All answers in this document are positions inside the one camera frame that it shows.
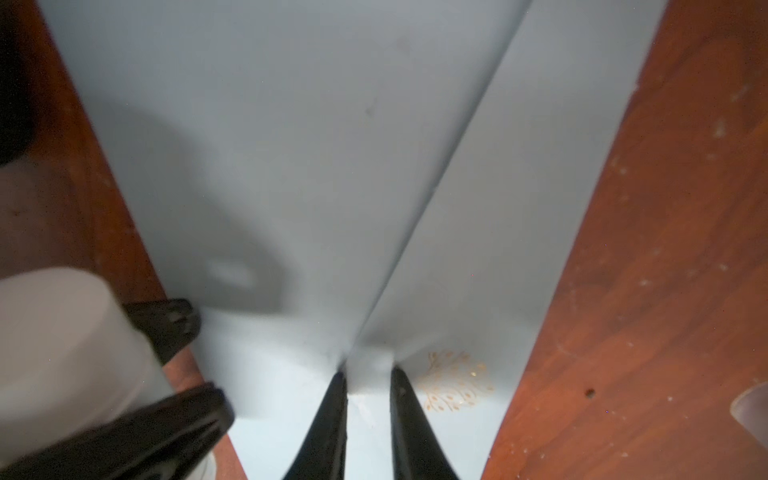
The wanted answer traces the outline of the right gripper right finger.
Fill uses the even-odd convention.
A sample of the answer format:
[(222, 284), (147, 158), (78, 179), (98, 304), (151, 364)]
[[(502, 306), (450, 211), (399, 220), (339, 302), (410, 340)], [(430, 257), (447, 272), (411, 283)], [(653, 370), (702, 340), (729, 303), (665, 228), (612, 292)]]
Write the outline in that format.
[(399, 366), (391, 371), (389, 398), (394, 478), (458, 480)]

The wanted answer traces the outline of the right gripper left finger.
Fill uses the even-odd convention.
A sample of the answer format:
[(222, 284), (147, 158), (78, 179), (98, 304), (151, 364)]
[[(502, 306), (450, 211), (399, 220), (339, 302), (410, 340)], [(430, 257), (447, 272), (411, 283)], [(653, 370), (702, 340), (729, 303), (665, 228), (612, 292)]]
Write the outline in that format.
[(305, 439), (284, 479), (342, 480), (345, 474), (348, 393), (343, 371), (326, 390)]

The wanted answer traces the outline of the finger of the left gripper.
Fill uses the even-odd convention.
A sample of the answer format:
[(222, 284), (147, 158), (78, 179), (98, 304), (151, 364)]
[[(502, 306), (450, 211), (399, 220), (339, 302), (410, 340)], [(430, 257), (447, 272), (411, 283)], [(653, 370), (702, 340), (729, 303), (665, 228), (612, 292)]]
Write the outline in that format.
[(130, 323), (147, 337), (161, 365), (189, 346), (201, 330), (200, 314), (186, 299), (126, 303), (123, 310)]
[(28, 454), (3, 479), (186, 479), (235, 420), (224, 391), (191, 388)]

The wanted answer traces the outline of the white glue stick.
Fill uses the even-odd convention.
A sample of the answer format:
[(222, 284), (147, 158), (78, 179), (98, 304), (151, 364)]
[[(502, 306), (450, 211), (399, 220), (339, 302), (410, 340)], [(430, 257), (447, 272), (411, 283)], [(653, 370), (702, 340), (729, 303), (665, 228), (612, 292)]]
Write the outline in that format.
[[(72, 268), (1, 283), (1, 470), (178, 394), (110, 285)], [(211, 452), (186, 479), (212, 479)]]

